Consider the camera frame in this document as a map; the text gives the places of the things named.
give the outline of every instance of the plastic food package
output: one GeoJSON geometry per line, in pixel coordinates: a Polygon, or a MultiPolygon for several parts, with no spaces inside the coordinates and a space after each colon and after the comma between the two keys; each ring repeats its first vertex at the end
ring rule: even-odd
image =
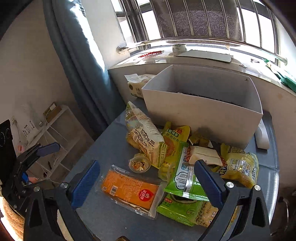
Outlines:
{"type": "Polygon", "coordinates": [[[170,182],[165,191],[188,199],[209,201],[194,174],[194,166],[186,161],[188,143],[180,144],[181,157],[176,165],[171,167],[170,182]]]}
{"type": "Polygon", "coordinates": [[[149,178],[139,179],[134,174],[112,165],[102,178],[101,189],[116,203],[140,215],[155,218],[166,183],[149,178]]]}
{"type": "Polygon", "coordinates": [[[189,126],[181,126],[175,130],[170,129],[170,122],[165,124],[165,128],[162,136],[165,140],[165,144],[168,146],[164,162],[158,171],[158,177],[164,181],[168,180],[167,173],[171,164],[180,160],[182,149],[179,148],[180,142],[187,142],[190,133],[189,126]]]}
{"type": "MultiPolygon", "coordinates": [[[[236,224],[241,208],[242,206],[236,207],[226,232],[229,231],[233,224],[236,224]]],[[[168,194],[157,207],[157,212],[188,226],[197,224],[208,227],[218,213],[218,209],[213,207],[210,202],[189,199],[177,200],[177,196],[168,194]]]]}
{"type": "Polygon", "coordinates": [[[203,201],[182,203],[175,200],[173,195],[168,194],[157,207],[157,212],[182,224],[194,226],[204,203],[203,201]]]}
{"type": "Polygon", "coordinates": [[[126,126],[136,143],[132,146],[139,145],[151,165],[159,169],[164,161],[167,145],[151,119],[130,101],[126,106],[126,126]]]}
{"type": "Polygon", "coordinates": [[[194,165],[194,163],[200,159],[204,160],[207,165],[217,165],[223,166],[223,163],[214,149],[209,149],[200,146],[190,146],[190,159],[189,163],[194,165]]]}
{"type": "Polygon", "coordinates": [[[213,221],[217,212],[218,209],[216,207],[213,207],[210,202],[206,202],[201,208],[199,215],[196,217],[195,223],[204,227],[208,227],[213,221]]]}
{"type": "Polygon", "coordinates": [[[255,154],[221,144],[221,155],[227,163],[226,167],[217,170],[222,178],[237,180],[247,188],[256,184],[259,164],[255,154]]]}
{"type": "Polygon", "coordinates": [[[142,153],[135,154],[129,160],[129,168],[136,173],[144,173],[149,170],[151,163],[150,160],[142,153]]]}
{"type": "Polygon", "coordinates": [[[129,89],[131,91],[131,95],[132,96],[135,96],[135,97],[144,98],[141,89],[154,76],[155,76],[154,74],[143,74],[143,75],[131,74],[131,75],[125,75],[125,77],[126,77],[126,79],[128,81],[128,87],[129,87],[129,89]]]}

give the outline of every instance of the table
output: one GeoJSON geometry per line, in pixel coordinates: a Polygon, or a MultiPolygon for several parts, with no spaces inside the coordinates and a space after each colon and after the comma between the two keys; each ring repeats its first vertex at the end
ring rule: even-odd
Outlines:
{"type": "MultiPolygon", "coordinates": [[[[134,104],[148,115],[143,100],[137,99],[134,104]]],[[[258,149],[255,137],[253,137],[245,150],[255,153],[258,157],[259,175],[257,184],[260,185],[263,191],[271,222],[279,186],[279,160],[271,116],[269,112],[264,111],[263,113],[262,119],[270,140],[270,148],[269,150],[258,149]]],[[[139,151],[127,143],[125,139],[126,133],[124,111],[85,152],[65,178],[65,181],[69,182],[91,160],[97,160],[100,163],[100,176],[106,174],[113,164],[129,170],[129,159],[139,151]]],[[[157,169],[151,167],[144,174],[157,177],[157,169]]],[[[120,236],[126,236],[131,241],[197,241],[205,230],[204,227],[199,225],[194,227],[186,226],[159,213],[155,220],[151,220],[123,208],[100,191],[99,178],[83,206],[76,211],[85,225],[102,241],[115,241],[120,236]]]]}

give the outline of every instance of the sunlight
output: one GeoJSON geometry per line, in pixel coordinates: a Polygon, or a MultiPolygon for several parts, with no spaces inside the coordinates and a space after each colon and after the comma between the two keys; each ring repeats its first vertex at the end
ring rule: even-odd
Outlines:
{"type": "Polygon", "coordinates": [[[82,14],[80,10],[80,6],[78,3],[73,6],[70,11],[72,11],[76,15],[76,19],[79,22],[81,29],[83,31],[83,34],[85,38],[88,40],[89,49],[92,52],[94,58],[96,59],[97,63],[102,68],[103,72],[105,73],[105,63],[102,57],[102,54],[98,48],[98,45],[96,44],[94,37],[91,33],[91,29],[89,27],[89,23],[87,21],[87,18],[82,14]]]}

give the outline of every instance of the cardboard piece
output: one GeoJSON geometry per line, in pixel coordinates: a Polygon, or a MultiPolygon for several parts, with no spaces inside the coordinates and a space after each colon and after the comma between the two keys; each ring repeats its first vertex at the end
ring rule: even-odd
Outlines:
{"type": "Polygon", "coordinates": [[[189,50],[188,52],[181,53],[177,56],[213,59],[213,60],[222,61],[226,63],[230,63],[231,60],[233,59],[233,56],[230,54],[215,53],[215,52],[202,51],[202,50],[189,50]]]}
{"type": "Polygon", "coordinates": [[[198,130],[209,140],[241,149],[263,116],[253,81],[220,69],[171,65],[151,79],[142,93],[154,124],[188,125],[192,133],[198,130]]]}

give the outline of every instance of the metal window bar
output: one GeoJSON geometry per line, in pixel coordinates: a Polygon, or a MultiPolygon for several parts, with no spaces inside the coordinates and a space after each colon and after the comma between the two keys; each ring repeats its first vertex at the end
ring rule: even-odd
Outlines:
{"type": "Polygon", "coordinates": [[[189,9],[188,9],[186,0],[183,0],[183,3],[184,3],[184,6],[185,6],[185,9],[186,9],[187,16],[188,16],[191,35],[194,36],[193,25],[192,25],[192,21],[191,21],[191,17],[190,17],[190,14],[189,14],[189,9]]]}
{"type": "Polygon", "coordinates": [[[278,45],[279,43],[278,43],[278,35],[277,35],[275,20],[274,20],[273,13],[269,9],[267,9],[267,10],[268,10],[268,13],[270,16],[272,30],[274,33],[274,52],[278,54],[279,53],[279,45],[278,45]]]}
{"type": "Polygon", "coordinates": [[[260,47],[262,48],[262,33],[261,33],[261,25],[260,25],[260,20],[259,20],[259,14],[258,14],[258,11],[257,11],[257,7],[256,7],[256,4],[254,3],[253,0],[251,0],[253,6],[254,6],[254,9],[255,9],[255,13],[256,13],[256,17],[257,17],[257,21],[258,21],[258,28],[259,28],[259,38],[260,38],[260,47]]]}
{"type": "Polygon", "coordinates": [[[208,14],[207,14],[207,8],[206,8],[206,6],[205,6],[205,2],[204,2],[204,0],[201,0],[201,2],[202,2],[203,9],[204,9],[204,11],[205,11],[205,18],[206,18],[206,21],[207,21],[207,30],[208,30],[208,32],[209,32],[209,36],[211,37],[211,36],[212,36],[212,32],[211,32],[211,27],[210,27],[209,16],[208,16],[208,14]]]}
{"type": "Polygon", "coordinates": [[[219,1],[220,1],[222,13],[223,13],[224,21],[225,21],[226,37],[229,39],[229,28],[228,28],[228,22],[227,22],[227,16],[226,16],[225,8],[224,8],[222,0],[219,0],[219,1]]]}
{"type": "Polygon", "coordinates": [[[156,20],[156,24],[157,24],[157,27],[158,27],[158,30],[159,30],[160,37],[163,38],[163,31],[162,31],[162,29],[160,27],[158,17],[155,15],[155,8],[153,6],[152,1],[150,1],[150,4],[151,4],[151,7],[152,7],[153,14],[155,16],[155,20],[156,20]]]}
{"type": "MultiPolygon", "coordinates": [[[[267,10],[268,10],[268,13],[269,13],[269,16],[270,16],[270,19],[271,19],[272,29],[273,29],[273,34],[274,34],[274,53],[272,53],[272,52],[270,52],[270,51],[265,50],[265,49],[262,48],[262,31],[261,31],[261,25],[260,25],[258,10],[257,10],[256,4],[254,3],[254,1],[253,0],[250,0],[252,2],[252,5],[254,7],[254,11],[255,11],[256,17],[257,17],[258,28],[259,28],[260,47],[246,43],[246,30],[245,30],[245,24],[244,24],[244,17],[243,17],[243,14],[242,14],[242,7],[241,7],[241,4],[240,4],[240,1],[239,0],[235,0],[235,2],[236,2],[236,5],[238,7],[239,15],[240,15],[240,18],[241,18],[240,20],[241,20],[241,25],[242,25],[242,38],[243,38],[243,41],[229,39],[229,28],[228,28],[228,22],[227,22],[227,15],[226,15],[226,11],[225,11],[225,8],[224,8],[224,5],[223,5],[223,2],[222,1],[223,0],[219,0],[220,5],[221,5],[221,8],[222,8],[222,12],[223,12],[224,20],[225,20],[227,38],[212,37],[211,28],[210,28],[210,22],[209,22],[209,17],[208,17],[208,14],[207,14],[207,8],[206,8],[206,5],[205,5],[204,0],[201,0],[201,3],[202,3],[203,9],[204,9],[204,13],[205,13],[205,18],[206,18],[206,22],[207,22],[207,28],[208,28],[209,37],[205,37],[205,36],[195,36],[194,38],[191,38],[190,36],[178,37],[177,36],[178,34],[177,34],[177,30],[176,30],[176,25],[175,25],[175,22],[174,22],[174,19],[173,19],[173,15],[172,15],[172,11],[171,11],[171,8],[170,8],[169,1],[168,0],[165,0],[165,3],[166,3],[167,8],[168,8],[168,13],[170,15],[170,19],[171,19],[171,22],[172,22],[172,26],[173,26],[173,31],[174,31],[175,37],[170,37],[170,38],[164,38],[163,37],[163,32],[162,32],[162,29],[161,29],[161,26],[160,26],[160,23],[159,23],[159,19],[158,19],[157,16],[155,16],[156,23],[157,23],[157,26],[158,26],[158,29],[159,29],[159,32],[160,32],[160,35],[161,35],[161,39],[156,39],[156,40],[149,41],[148,40],[148,34],[147,34],[147,31],[146,31],[146,28],[145,28],[145,24],[144,24],[144,20],[143,20],[143,17],[141,15],[141,11],[140,11],[141,8],[139,7],[138,3],[135,0],[137,9],[139,11],[140,20],[143,23],[143,27],[144,27],[143,32],[147,36],[147,41],[142,41],[142,42],[136,43],[135,44],[136,47],[148,45],[150,43],[161,41],[161,40],[162,41],[169,41],[169,40],[170,41],[173,41],[173,40],[178,41],[178,40],[181,40],[181,39],[184,40],[184,41],[186,41],[186,40],[193,40],[193,41],[194,40],[206,40],[206,41],[218,41],[218,42],[226,42],[226,43],[234,43],[234,44],[236,43],[236,44],[251,46],[251,47],[254,47],[256,49],[265,51],[266,53],[269,53],[269,54],[273,55],[276,58],[276,63],[278,63],[278,61],[282,61],[285,64],[287,64],[287,60],[284,57],[281,57],[280,55],[278,55],[278,53],[279,53],[278,35],[277,35],[277,30],[276,30],[276,25],[275,25],[275,19],[274,19],[273,13],[268,8],[267,8],[267,10]]],[[[135,40],[135,35],[133,33],[133,30],[132,30],[131,23],[129,21],[129,17],[128,17],[127,11],[126,11],[126,9],[124,7],[124,4],[123,4],[123,0],[119,0],[119,2],[120,2],[121,6],[122,6],[122,9],[123,9],[123,12],[121,14],[124,14],[124,16],[126,17],[126,19],[128,21],[129,28],[130,28],[131,33],[132,33],[132,37],[133,37],[134,41],[136,41],[135,40]]],[[[190,25],[191,35],[194,36],[192,19],[191,19],[190,14],[189,14],[189,9],[188,9],[188,5],[187,5],[186,0],[183,0],[183,3],[184,3],[184,6],[185,6],[185,10],[186,10],[187,16],[188,16],[188,21],[189,21],[189,25],[190,25]]],[[[150,1],[150,5],[151,5],[151,9],[153,10],[153,12],[155,14],[155,8],[153,6],[152,1],[150,1]]],[[[133,47],[130,47],[130,48],[129,47],[118,47],[118,51],[120,52],[120,51],[124,51],[125,49],[131,49],[131,48],[134,48],[134,46],[133,47]]]]}
{"type": "Polygon", "coordinates": [[[166,3],[166,5],[167,5],[167,7],[168,7],[168,12],[169,12],[169,14],[170,14],[170,19],[171,19],[171,21],[172,21],[172,25],[173,25],[173,29],[174,29],[174,34],[175,34],[175,36],[177,37],[177,36],[178,36],[178,33],[177,33],[177,29],[176,29],[175,21],[174,21],[174,19],[173,19],[173,14],[172,14],[172,10],[171,10],[171,8],[170,8],[170,4],[169,4],[168,0],[165,0],[165,3],[166,3]]]}
{"type": "Polygon", "coordinates": [[[131,31],[131,35],[132,35],[132,37],[133,37],[133,41],[134,41],[134,42],[137,42],[136,37],[135,37],[135,34],[134,34],[134,32],[133,32],[133,28],[131,27],[131,22],[130,22],[129,17],[128,17],[128,14],[127,14],[127,12],[126,12],[126,8],[125,8],[125,6],[124,6],[124,4],[123,4],[123,1],[122,1],[122,0],[119,0],[119,4],[121,5],[121,9],[122,9],[122,11],[123,11],[123,13],[124,13],[124,16],[126,17],[126,21],[127,21],[127,23],[128,23],[128,27],[129,27],[129,29],[130,29],[130,31],[131,31]]]}
{"type": "Polygon", "coordinates": [[[244,42],[246,42],[246,29],[245,29],[245,26],[244,26],[244,17],[242,15],[242,7],[240,5],[240,2],[239,0],[236,0],[236,4],[239,8],[239,14],[240,14],[240,17],[241,17],[241,21],[242,21],[242,39],[244,42]]]}
{"type": "Polygon", "coordinates": [[[145,23],[144,23],[144,19],[143,19],[143,16],[142,16],[142,12],[141,12],[141,9],[139,7],[139,4],[138,4],[137,0],[135,0],[135,4],[136,4],[137,10],[138,10],[140,22],[141,22],[143,32],[144,32],[144,36],[145,36],[146,40],[149,40],[148,33],[147,33],[147,30],[146,30],[146,26],[145,26],[145,23]]]}

